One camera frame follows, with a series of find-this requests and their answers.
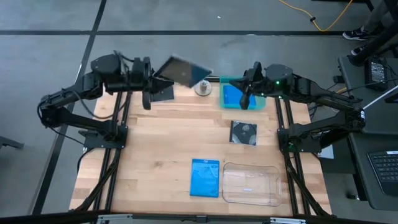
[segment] black metal frame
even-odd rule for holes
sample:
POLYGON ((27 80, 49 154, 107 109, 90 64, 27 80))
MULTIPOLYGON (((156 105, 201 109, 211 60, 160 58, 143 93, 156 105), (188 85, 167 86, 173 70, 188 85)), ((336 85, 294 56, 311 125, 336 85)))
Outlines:
MULTIPOLYGON (((209 82, 220 82, 219 77, 210 76, 206 78, 209 82)), ((123 116, 121 120, 122 125, 126 125, 128 111, 131 102, 131 95, 132 92, 128 92, 126 95, 126 106, 123 110, 123 116)), ((121 106, 121 93, 118 93, 116 97, 115 107, 114 107, 114 116, 113 119, 117 119, 118 117, 118 110, 121 106)), ((280 105, 280 100, 275 99, 276 105, 276 112, 279 122, 279 128, 284 128, 284 119, 282 114, 282 108, 280 105)), ((287 119, 289 124, 292 124, 293 116, 290 107, 290 102, 285 101, 285 108, 287 112, 287 119)), ((106 149, 103 159, 103 164, 101 168, 101 177, 99 178, 98 185, 94 188, 93 192, 95 193, 96 197, 94 197, 91 202, 86 203, 83 202, 76 210, 69 211, 67 213, 53 213, 53 214, 45 214, 45 215, 28 215, 23 217, 7 217, 7 218, 0 218, 1 223, 51 223, 51 224, 61 224, 61 223, 96 223, 97 221, 103 220, 105 223, 109 223, 109 220, 105 220, 105 217, 102 215, 113 215, 111 213, 111 202, 114 193, 114 186, 116 184, 116 175, 118 171, 119 160, 121 157, 121 148, 116 149, 115 156, 113 159, 112 164, 109 166, 109 155, 111 149, 106 149), (104 184, 110 178, 109 182, 109 189, 108 194, 105 201, 105 209, 99 209, 99 201, 101 200, 101 195, 103 191, 104 184), (94 202, 94 209, 93 211, 88 211, 91 203, 94 202)), ((234 215, 174 215, 174 214, 156 214, 156 213, 135 213, 135 214, 128 214, 128 213, 119 213, 119 215, 123 216, 126 219, 147 219, 147 220, 180 220, 180 221, 193 221, 198 223, 207 223, 212 221, 232 221, 232 222, 263 222, 263 223, 272 223, 277 222, 283 219, 289 219, 288 221, 292 220, 305 220, 307 223, 341 223, 341 224, 359 224, 359 223, 368 223, 371 224, 373 222, 363 222, 357 220, 347 220, 342 218, 336 218, 333 215, 327 214, 325 211, 322 210, 320 205, 315 201, 312 197, 311 193, 305 187, 305 182, 303 178, 302 172, 302 165, 300 160, 300 154, 295 153, 295 163, 297 168, 297 173, 293 168, 293 165, 290 161, 289 153, 283 152, 280 148, 281 153, 284 156, 286 173, 287 173, 287 180, 289 186, 289 193, 290 193, 290 201, 292 206, 292 217, 270 217, 270 216, 234 216, 234 215), (295 194, 295 186, 294 182, 298 185, 303 200, 303 208, 304 208, 304 215, 299 214, 297 199, 295 194), (308 203, 311 204, 312 208, 314 209, 316 215, 311 215, 308 203)))
MULTIPOLYGON (((214 77, 214 76, 210 76, 207 77, 206 80, 208 80, 209 82, 216 82, 219 83, 220 82, 220 78, 219 77, 214 77)), ((122 125, 126 125, 127 122, 127 116, 128 116, 128 111, 129 111, 129 105, 131 102, 131 95, 132 92, 128 92, 127 96, 126 96, 126 106, 124 107, 123 110, 123 117, 121 120, 121 124, 122 125)), ((117 97, 116 97, 116 102, 115 102, 115 106, 114 106, 114 116, 113 116, 113 120, 117 120, 118 118, 118 111, 119 111, 119 107, 121 105, 121 98, 122 98, 122 93, 118 93, 117 97)), ((279 99, 275 99, 275 103, 276 103, 276 108, 277 108, 277 116, 278 116, 278 122, 279 122, 279 128, 284 128, 284 119, 283 119, 283 115, 282 115, 282 108, 280 106, 280 101, 279 99)), ((290 101, 286 100, 285 101, 285 109, 286 109, 286 113, 287 113, 287 119, 289 124, 293 124, 293 115, 292 115, 292 109, 290 106, 290 101)), ((117 175, 117 171, 118 171, 118 165, 119 165, 119 159, 120 159, 120 150, 116 149, 118 152, 117 158, 114 158, 114 163, 116 164, 116 168, 114 170, 114 172, 111 174, 111 178, 110 178, 110 182, 109 182, 109 188, 108 188, 108 193, 106 196, 106 201, 105 201, 105 210, 110 212, 111 209, 111 203, 112 203, 112 198, 113 198, 113 193, 114 193, 114 186, 116 183, 116 175, 117 175)), ((99 177, 99 182, 102 181, 102 179, 105 177, 105 173, 106 173, 106 168, 108 166, 109 163, 109 154, 110 154, 111 149, 106 149, 105 151, 105 156, 103 159, 103 164, 101 167, 101 175, 99 177)), ((288 164, 286 163, 287 159, 290 160, 290 155, 288 152, 283 152, 284 155, 284 161, 285 161, 285 167, 286 170, 288 171, 288 164)), ((296 165, 296 169, 297 169, 297 173, 298 173, 298 177, 301 180, 302 184, 305 186, 305 182, 304 182, 304 176, 303 176, 303 170, 302 170, 302 165, 301 165, 301 160, 300 160, 300 153, 299 152, 295 152, 294 153, 294 158, 295 158, 295 165, 296 165)), ((297 205, 297 198, 296 198, 296 194, 295 194, 295 187, 294 187, 294 180, 292 178, 292 176, 287 172, 287 180, 288 180, 288 185, 289 185, 289 193, 290 193, 290 202, 292 205, 292 213, 293 215, 298 215, 299 214, 299 208, 297 205)), ((93 210, 97 210, 99 209, 99 205, 100 205, 100 200, 101 200, 101 196, 102 196, 102 188, 103 186, 99 189, 99 194, 96 196, 95 198, 95 206, 93 210)), ((303 201, 303 209, 304 209, 304 213, 306 215, 311 215, 310 213, 310 207, 308 205, 308 201, 307 198, 304 196, 304 193, 302 192, 302 201, 303 201)))

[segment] concrete floor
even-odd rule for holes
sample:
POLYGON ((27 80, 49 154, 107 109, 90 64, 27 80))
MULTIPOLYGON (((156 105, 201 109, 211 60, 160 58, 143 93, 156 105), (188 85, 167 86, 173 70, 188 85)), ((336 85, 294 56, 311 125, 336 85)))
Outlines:
MULTIPOLYGON (((3 0, 0 30, 91 30, 100 2, 3 0)), ((346 6, 343 2, 288 2, 310 11, 321 27, 328 26, 346 6)), ((355 29, 369 13, 365 4, 353 4, 332 30, 355 29)), ((306 15, 277 0, 108 0, 99 30, 316 31, 316 28, 306 15)), ((0 150, 0 217, 26 215, 31 211, 55 137, 39 123, 35 107, 43 95, 73 83, 88 38, 87 35, 0 35, 0 104, 3 105, 0 135, 25 143, 21 151, 9 147, 0 150)), ((263 66, 282 63, 328 88, 333 84, 332 76, 339 75, 337 58, 360 44, 340 36, 102 35, 96 36, 89 61, 117 49, 129 57, 150 56, 152 66, 158 68, 175 53, 211 67, 215 75, 236 76, 242 75, 255 61, 263 66)), ((95 107, 95 101, 88 104, 91 109, 95 107)), ((74 112, 87 116, 78 103, 74 112)), ((314 119, 331 115, 332 110, 320 108, 314 119)), ((83 140, 75 128, 69 128, 67 134, 83 140)), ((76 162, 81 154, 80 145, 65 140, 43 213, 68 210, 76 162)), ((332 211, 338 217, 396 222, 398 212, 373 210, 367 202, 346 199, 346 192, 354 189, 350 176, 325 174, 325 182, 332 211)))

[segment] person's foot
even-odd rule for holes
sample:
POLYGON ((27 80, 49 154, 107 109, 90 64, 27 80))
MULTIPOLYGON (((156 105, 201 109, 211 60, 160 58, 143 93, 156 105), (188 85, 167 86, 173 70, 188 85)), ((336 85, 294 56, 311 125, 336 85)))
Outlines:
POLYGON ((352 54, 352 55, 357 55, 357 54, 359 54, 365 47, 366 47, 366 45, 362 45, 362 46, 360 46, 360 47, 357 47, 357 48, 355 48, 355 49, 353 49, 353 50, 351 51, 351 54, 352 54))
POLYGON ((343 37, 347 40, 368 40, 369 34, 360 27, 353 31, 344 32, 343 37))

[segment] wooden tabletop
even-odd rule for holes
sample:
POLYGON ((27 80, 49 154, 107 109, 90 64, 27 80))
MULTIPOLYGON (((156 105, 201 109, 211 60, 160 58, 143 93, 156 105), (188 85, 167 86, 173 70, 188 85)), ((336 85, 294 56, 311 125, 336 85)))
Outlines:
MULTIPOLYGON (((279 152, 275 99, 267 98, 260 111, 223 110, 219 106, 219 84, 212 83, 209 96, 175 85, 173 101, 152 103, 144 110, 141 93, 134 92, 127 125, 129 134, 122 150, 112 201, 112 212, 173 213, 206 215, 291 216, 290 195, 282 154, 279 152), (257 146, 229 143, 231 120, 257 124, 257 146), (220 196, 191 197, 192 159, 220 161, 220 196), (228 203, 221 196, 222 167, 227 162, 274 166, 282 182, 282 203, 277 207, 228 203)), ((99 116, 111 114, 115 97, 104 94, 96 104, 99 116)), ((305 104, 292 102, 296 123, 309 123, 305 104)), ((82 160, 70 208, 79 206, 93 190, 100 175, 104 149, 96 149, 82 160)), ((321 165, 309 153, 301 153, 305 183, 318 203, 331 212, 321 165)), ((104 188, 104 207, 108 186, 104 188)), ((298 207, 302 200, 296 186, 298 207)))

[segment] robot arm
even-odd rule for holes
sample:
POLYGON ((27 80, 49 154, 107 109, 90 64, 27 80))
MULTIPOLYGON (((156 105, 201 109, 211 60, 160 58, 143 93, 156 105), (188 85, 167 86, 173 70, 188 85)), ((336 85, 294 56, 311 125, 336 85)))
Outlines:
POLYGON ((174 84, 153 77, 149 57, 135 58, 132 69, 124 63, 121 53, 105 55, 91 62, 90 73, 78 78, 72 86, 44 96, 37 106, 37 114, 45 127, 56 128, 63 124, 96 131, 106 141, 118 138, 116 122, 98 121, 69 112, 64 106, 80 99, 93 100, 102 96, 103 87, 109 94, 123 91, 142 91, 142 103, 150 110, 150 94, 174 84))
POLYGON ((267 67, 264 76, 261 64, 256 62, 242 78, 231 80, 230 84, 242 91, 239 103, 244 110, 249 106, 251 94, 298 103, 316 103, 340 110, 328 119, 306 125, 293 124, 289 129, 279 130, 280 145, 286 151, 320 152, 348 133, 360 131, 365 125, 362 109, 353 106, 360 102, 359 99, 322 89, 315 82, 293 74, 292 69, 285 65, 267 67), (315 138, 314 135, 320 133, 321 137, 315 138))

